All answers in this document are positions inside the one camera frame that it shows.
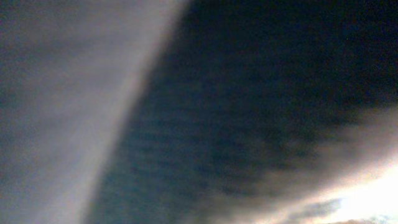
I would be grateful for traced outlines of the light blue printed t-shirt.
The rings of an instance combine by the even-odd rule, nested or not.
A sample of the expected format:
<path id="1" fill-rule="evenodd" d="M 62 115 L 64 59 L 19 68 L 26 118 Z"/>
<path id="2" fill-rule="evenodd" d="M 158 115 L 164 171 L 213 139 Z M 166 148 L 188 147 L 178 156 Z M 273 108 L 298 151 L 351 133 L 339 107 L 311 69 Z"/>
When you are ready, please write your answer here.
<path id="1" fill-rule="evenodd" d="M 396 1 L 2 1 L 2 223 L 396 223 Z"/>

